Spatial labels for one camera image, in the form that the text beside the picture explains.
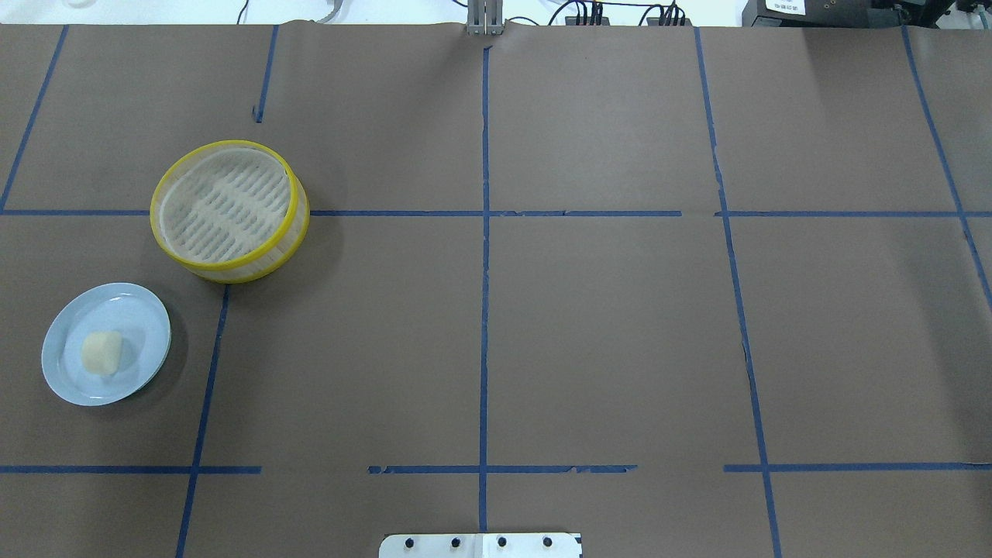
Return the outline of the white steamed bun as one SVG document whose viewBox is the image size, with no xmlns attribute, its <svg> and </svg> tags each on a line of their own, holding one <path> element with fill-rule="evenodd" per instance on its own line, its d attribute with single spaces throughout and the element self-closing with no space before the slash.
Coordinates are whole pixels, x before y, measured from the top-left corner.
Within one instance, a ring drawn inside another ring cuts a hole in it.
<svg viewBox="0 0 992 558">
<path fill-rule="evenodd" d="M 117 374 L 122 359 L 123 336 L 118 331 L 90 332 L 81 345 L 84 370 L 97 377 Z"/>
</svg>

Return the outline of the yellow plastic steamer basket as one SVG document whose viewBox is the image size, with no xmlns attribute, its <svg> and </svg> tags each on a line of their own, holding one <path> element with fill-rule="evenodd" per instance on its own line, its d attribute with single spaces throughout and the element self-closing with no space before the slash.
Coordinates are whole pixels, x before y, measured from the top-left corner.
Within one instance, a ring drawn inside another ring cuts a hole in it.
<svg viewBox="0 0 992 558">
<path fill-rule="evenodd" d="M 164 173 L 151 198 L 153 237 L 189 272 L 220 284 L 266 277 L 302 244 L 311 208 L 288 162 L 260 143 L 196 148 Z"/>
</svg>

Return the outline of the light blue plate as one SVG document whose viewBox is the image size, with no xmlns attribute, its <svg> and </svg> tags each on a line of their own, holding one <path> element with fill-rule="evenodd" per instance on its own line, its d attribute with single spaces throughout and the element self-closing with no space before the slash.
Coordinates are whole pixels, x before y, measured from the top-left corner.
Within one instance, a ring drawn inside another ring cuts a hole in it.
<svg viewBox="0 0 992 558">
<path fill-rule="evenodd" d="M 117 374 L 97 377 L 84 370 L 81 345 L 94 331 L 122 333 Z M 64 401 L 102 406 L 144 388 L 158 374 L 170 347 L 170 317 L 156 294 L 134 283 L 103 284 L 59 311 L 43 339 L 40 367 L 46 384 Z"/>
</svg>

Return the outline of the black computer box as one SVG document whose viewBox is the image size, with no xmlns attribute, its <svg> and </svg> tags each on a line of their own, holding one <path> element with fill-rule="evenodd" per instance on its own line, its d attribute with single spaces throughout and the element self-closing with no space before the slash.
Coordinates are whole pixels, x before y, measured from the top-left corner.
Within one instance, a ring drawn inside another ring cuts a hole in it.
<svg viewBox="0 0 992 558">
<path fill-rule="evenodd" d="M 954 4 L 954 1 L 748 1 L 741 11 L 741 26 L 932 28 Z"/>
</svg>

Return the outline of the grey aluminium frame post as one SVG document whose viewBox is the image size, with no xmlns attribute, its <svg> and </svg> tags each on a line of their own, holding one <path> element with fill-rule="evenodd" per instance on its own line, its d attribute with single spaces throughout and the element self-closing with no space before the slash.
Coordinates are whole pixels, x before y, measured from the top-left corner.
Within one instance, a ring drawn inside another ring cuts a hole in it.
<svg viewBox="0 0 992 558">
<path fill-rule="evenodd" d="M 498 36 L 505 31 L 502 0 L 462 1 L 467 7 L 469 36 Z"/>
</svg>

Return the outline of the white mount base plate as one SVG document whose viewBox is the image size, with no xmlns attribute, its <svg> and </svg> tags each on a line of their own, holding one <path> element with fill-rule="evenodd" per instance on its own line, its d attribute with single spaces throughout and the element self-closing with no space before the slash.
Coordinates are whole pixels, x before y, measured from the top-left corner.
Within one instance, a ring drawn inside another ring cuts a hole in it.
<svg viewBox="0 0 992 558">
<path fill-rule="evenodd" d="M 386 536 L 379 557 L 581 557 L 580 534 L 432 533 Z"/>
</svg>

